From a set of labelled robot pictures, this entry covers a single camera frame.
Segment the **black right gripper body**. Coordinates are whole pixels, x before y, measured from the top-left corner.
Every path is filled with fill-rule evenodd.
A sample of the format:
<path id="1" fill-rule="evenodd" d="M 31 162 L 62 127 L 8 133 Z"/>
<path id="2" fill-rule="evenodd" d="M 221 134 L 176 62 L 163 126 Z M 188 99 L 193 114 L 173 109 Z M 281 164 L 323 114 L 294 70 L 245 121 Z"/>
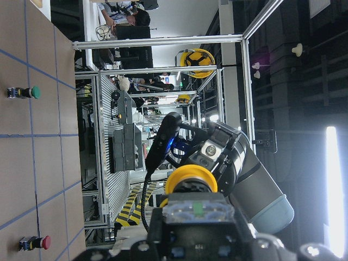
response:
<path id="1" fill-rule="evenodd" d="M 219 186 L 231 183 L 229 196 L 246 159 L 246 135 L 221 122 L 213 123 L 209 130 L 186 124 L 181 124 L 181 128 L 193 131 L 194 138 L 188 142 L 179 167 L 195 164 L 206 168 L 219 180 Z"/>

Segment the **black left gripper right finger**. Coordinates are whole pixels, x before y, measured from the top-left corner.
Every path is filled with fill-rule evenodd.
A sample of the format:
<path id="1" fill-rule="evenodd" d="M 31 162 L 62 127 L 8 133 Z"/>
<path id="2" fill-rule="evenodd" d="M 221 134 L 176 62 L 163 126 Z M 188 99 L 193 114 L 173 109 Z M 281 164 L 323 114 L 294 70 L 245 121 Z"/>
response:
<path id="1" fill-rule="evenodd" d="M 239 236 L 237 245 L 233 247 L 232 260 L 343 260 L 319 243 L 306 243 L 296 252 L 290 251 L 276 236 L 254 232 L 243 213 L 237 208 L 232 209 Z"/>

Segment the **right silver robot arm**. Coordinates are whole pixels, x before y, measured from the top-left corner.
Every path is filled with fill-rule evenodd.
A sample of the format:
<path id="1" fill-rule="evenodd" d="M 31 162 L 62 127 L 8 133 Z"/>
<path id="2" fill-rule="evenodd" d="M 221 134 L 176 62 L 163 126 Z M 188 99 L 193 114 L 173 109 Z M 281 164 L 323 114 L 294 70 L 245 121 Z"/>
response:
<path id="1" fill-rule="evenodd" d="M 289 225 L 294 210 L 250 147 L 246 134 L 215 122 L 180 161 L 209 170 L 218 192 L 240 209 L 257 232 L 275 234 Z"/>

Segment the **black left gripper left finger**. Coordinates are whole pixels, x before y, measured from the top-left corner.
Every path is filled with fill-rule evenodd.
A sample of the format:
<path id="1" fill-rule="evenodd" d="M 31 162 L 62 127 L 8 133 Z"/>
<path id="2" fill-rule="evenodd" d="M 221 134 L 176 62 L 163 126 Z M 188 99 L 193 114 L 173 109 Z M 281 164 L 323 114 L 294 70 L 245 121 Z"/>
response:
<path id="1" fill-rule="evenodd" d="M 147 238 L 136 240 L 129 250 L 112 256 L 108 250 L 92 248 L 78 255 L 78 260 L 162 260 L 165 252 L 163 209 L 154 208 Z"/>

